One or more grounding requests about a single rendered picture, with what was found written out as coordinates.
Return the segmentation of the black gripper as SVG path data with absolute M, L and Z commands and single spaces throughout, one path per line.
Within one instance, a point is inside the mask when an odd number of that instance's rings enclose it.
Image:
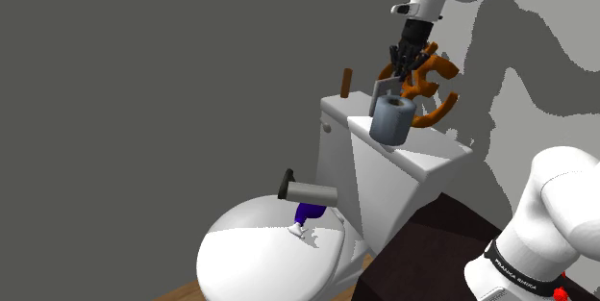
M 428 53 L 420 52 L 426 45 L 433 30 L 434 24 L 429 21 L 407 19 L 402 30 L 398 44 L 389 47 L 390 63 L 392 65 L 391 76 L 402 81 L 405 78 L 405 65 L 407 56 L 414 59 L 406 66 L 406 72 L 417 70 L 422 64 L 430 59 Z

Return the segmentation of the orange curly sculpture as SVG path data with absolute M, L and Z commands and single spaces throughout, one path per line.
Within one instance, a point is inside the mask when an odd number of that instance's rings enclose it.
M 458 73 L 458 68 L 450 61 L 441 56 L 435 55 L 438 45 L 435 42 L 428 43 L 424 53 L 430 55 L 430 59 L 422 64 L 417 70 L 408 74 L 401 82 L 402 93 L 400 96 L 413 100 L 417 96 L 432 97 L 438 90 L 439 84 L 429 82 L 426 76 L 429 72 L 435 71 L 446 80 L 454 78 Z M 389 63 L 380 73 L 377 80 L 390 78 L 392 65 Z M 426 115 L 415 115 L 412 120 L 414 128 L 432 127 L 440 122 L 453 108 L 458 101 L 459 95 L 451 91 L 447 98 L 431 113 Z

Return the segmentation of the grey toilet paper roll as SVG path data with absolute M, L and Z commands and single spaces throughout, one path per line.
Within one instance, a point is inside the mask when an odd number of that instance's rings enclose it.
M 403 144 L 413 123 L 416 105 L 400 95 L 380 96 L 372 115 L 369 135 L 377 142 L 398 146 Z

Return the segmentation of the brown stick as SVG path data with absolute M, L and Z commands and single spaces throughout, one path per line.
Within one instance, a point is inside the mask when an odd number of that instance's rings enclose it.
M 353 70 L 351 68 L 344 68 L 342 72 L 342 81 L 340 86 L 341 98 L 347 98 L 350 93 L 351 82 L 352 82 Z

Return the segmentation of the white toilet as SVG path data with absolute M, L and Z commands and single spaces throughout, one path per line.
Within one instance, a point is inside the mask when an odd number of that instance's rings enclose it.
M 355 91 L 320 101 L 315 182 L 337 203 L 291 234 L 297 204 L 265 195 L 220 216 L 204 236 L 197 280 L 206 301 L 330 301 L 355 285 L 416 210 L 437 199 L 470 148 L 433 128 L 390 147 L 369 135 L 370 98 Z

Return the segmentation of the grey cylinder with black cap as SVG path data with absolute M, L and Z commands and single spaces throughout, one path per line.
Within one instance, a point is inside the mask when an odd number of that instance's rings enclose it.
M 313 184 L 297 182 L 291 168 L 285 171 L 277 197 L 297 203 L 335 207 L 338 204 L 338 190 Z

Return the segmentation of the blue figure with white foot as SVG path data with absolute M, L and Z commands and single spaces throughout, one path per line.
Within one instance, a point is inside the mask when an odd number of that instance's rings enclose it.
M 288 226 L 287 229 L 296 237 L 303 238 L 304 233 L 306 232 L 306 229 L 304 229 L 306 220 L 309 218 L 321 217 L 325 213 L 326 209 L 326 206 L 300 203 L 296 208 L 293 224 Z

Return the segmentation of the dark robot stand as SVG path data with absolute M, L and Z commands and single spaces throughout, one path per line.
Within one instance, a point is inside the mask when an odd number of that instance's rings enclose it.
M 360 276 L 352 301 L 476 301 L 464 266 L 500 230 L 441 194 L 417 210 Z

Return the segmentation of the grey metal bracket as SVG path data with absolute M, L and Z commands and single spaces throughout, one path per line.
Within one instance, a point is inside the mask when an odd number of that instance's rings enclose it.
M 383 95 L 400 95 L 402 93 L 402 85 L 403 83 L 399 77 L 377 80 L 374 83 L 368 115 L 373 116 L 379 97 Z

